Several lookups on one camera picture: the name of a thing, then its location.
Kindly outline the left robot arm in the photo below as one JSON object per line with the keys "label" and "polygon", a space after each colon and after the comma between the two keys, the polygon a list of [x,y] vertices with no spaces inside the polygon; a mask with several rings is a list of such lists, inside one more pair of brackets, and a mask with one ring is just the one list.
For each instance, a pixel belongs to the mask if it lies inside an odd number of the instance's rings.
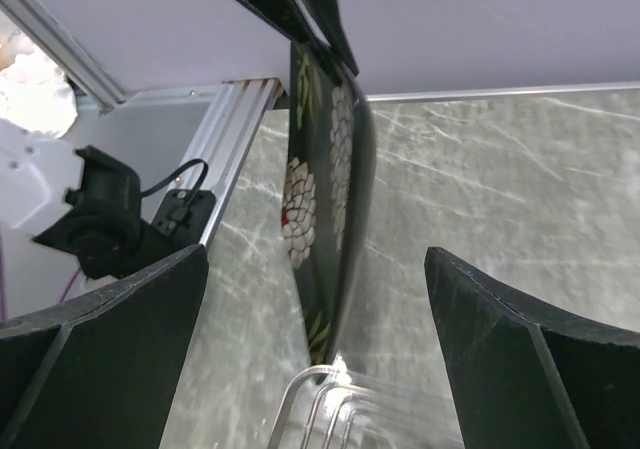
{"label": "left robot arm", "polygon": [[[236,0],[337,79],[359,69],[338,0]],[[123,278],[214,230],[221,203],[210,164],[192,158],[142,189],[134,169],[100,149],[1,121],[1,224],[73,255],[92,279]]]}

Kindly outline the black floral square plate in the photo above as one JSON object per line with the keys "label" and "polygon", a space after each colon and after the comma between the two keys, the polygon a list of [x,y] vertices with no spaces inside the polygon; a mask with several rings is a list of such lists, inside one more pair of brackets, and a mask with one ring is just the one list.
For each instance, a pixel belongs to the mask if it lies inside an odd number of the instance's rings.
{"label": "black floral square plate", "polygon": [[291,46],[281,226],[313,365],[336,358],[359,283],[376,167],[371,105],[351,71]]}

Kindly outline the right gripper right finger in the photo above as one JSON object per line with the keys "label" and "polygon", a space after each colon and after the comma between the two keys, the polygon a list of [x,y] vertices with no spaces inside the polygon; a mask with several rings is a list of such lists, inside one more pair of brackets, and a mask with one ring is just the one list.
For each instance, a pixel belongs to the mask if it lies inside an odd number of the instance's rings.
{"label": "right gripper right finger", "polygon": [[440,247],[424,271],[466,447],[638,447],[638,333],[553,306]]}

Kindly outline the wire dish rack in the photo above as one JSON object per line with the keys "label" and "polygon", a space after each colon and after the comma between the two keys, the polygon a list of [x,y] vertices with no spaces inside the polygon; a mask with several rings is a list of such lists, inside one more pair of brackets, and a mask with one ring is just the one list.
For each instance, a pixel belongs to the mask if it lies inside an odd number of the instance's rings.
{"label": "wire dish rack", "polygon": [[462,448],[450,401],[336,366],[286,388],[269,448]]}

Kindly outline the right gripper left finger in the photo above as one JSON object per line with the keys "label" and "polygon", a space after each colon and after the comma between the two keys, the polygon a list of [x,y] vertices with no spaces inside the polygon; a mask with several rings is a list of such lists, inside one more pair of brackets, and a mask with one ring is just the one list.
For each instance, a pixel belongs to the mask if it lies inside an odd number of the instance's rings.
{"label": "right gripper left finger", "polygon": [[207,277],[192,245],[2,323],[2,447],[158,447]]}

